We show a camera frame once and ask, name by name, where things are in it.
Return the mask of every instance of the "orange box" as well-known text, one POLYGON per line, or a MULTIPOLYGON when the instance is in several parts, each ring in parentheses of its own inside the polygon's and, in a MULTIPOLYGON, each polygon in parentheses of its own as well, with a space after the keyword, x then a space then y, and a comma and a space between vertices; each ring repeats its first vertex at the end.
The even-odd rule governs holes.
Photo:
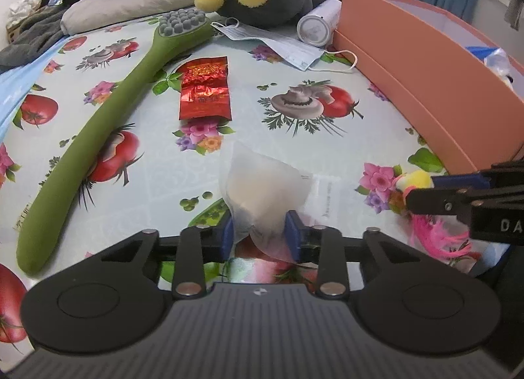
MULTIPOLYGON (((449 35, 413 12, 426 20, 436 14, 430 20, 455 39, 466 30, 468 45, 496 46, 449 12, 416 0, 342 0, 333 45, 358 55, 357 68, 387 95, 450 173, 512 159, 524 143, 524 93, 517 95, 449 35)), ((519 92, 524 67, 510 61, 519 92)))

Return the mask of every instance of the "white bottle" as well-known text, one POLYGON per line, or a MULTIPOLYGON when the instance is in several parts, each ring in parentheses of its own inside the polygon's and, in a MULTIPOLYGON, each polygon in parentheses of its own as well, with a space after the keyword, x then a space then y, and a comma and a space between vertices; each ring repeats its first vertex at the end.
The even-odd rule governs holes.
POLYGON ((341 8, 339 0, 326 0, 304 15, 297 24, 300 40, 314 47, 325 46, 339 23, 341 8))

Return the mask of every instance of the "pillow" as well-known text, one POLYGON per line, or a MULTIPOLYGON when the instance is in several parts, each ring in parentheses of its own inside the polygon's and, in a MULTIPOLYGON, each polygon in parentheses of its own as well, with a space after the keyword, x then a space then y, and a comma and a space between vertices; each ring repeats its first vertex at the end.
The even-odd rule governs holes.
POLYGON ((80 0, 62 17, 64 34, 77 34, 193 5, 193 0, 80 0))

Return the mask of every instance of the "gray silicone bristle head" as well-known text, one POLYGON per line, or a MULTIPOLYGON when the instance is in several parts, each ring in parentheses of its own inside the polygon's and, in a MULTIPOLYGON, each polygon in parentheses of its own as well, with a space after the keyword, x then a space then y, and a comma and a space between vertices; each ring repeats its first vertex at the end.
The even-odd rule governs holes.
POLYGON ((205 13, 196 8, 179 9, 162 15, 158 26, 161 36, 179 36, 205 23, 205 13))

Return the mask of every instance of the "pink flower print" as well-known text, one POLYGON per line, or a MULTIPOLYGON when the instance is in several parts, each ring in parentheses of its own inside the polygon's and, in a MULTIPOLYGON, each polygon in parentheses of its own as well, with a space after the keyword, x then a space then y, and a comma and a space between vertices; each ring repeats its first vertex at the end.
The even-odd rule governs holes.
POLYGON ((394 187, 394 178, 393 168, 364 163, 364 175, 359 184, 368 190, 375 191, 383 202, 387 202, 394 187))
POLYGON ((111 92, 111 89, 113 89, 113 86, 114 82, 106 82, 103 80, 89 91, 89 95, 91 95, 94 99, 96 97, 99 97, 100 95, 108 94, 109 92, 111 92))
POLYGON ((250 51, 253 58, 257 61, 267 61, 269 63, 275 63, 282 61, 282 57, 277 54, 273 49, 266 45, 259 45, 250 51))
POLYGON ((193 144, 197 144, 202 141, 205 137, 217 137, 218 121, 208 117, 202 117, 190 120, 187 125, 180 127, 180 130, 189 138, 193 144))
POLYGON ((108 29, 105 30, 106 33, 112 33, 114 31, 119 31, 122 29, 122 27, 124 26, 114 26, 114 27, 110 27, 108 29))
POLYGON ((114 82, 101 81, 94 88, 86 92, 84 98, 84 104, 102 104, 111 95, 112 90, 116 87, 114 82))
POLYGON ((13 164, 15 164, 11 157, 7 154, 7 149, 5 148, 5 144, 2 142, 0 144, 0 175, 4 175, 7 168, 11 167, 13 164))
POLYGON ((55 60, 49 61, 49 64, 47 64, 46 68, 44 68, 44 72, 51 74, 55 70, 60 70, 60 68, 63 66, 63 64, 58 64, 55 60))

